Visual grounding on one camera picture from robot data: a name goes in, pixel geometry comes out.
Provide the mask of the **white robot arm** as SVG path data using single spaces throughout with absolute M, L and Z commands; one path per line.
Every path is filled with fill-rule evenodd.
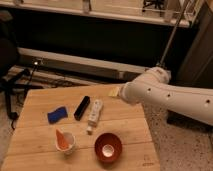
M 120 98 L 137 104 L 148 101 L 213 126 L 213 89 L 169 85 L 171 75 L 152 67 L 119 90 Z

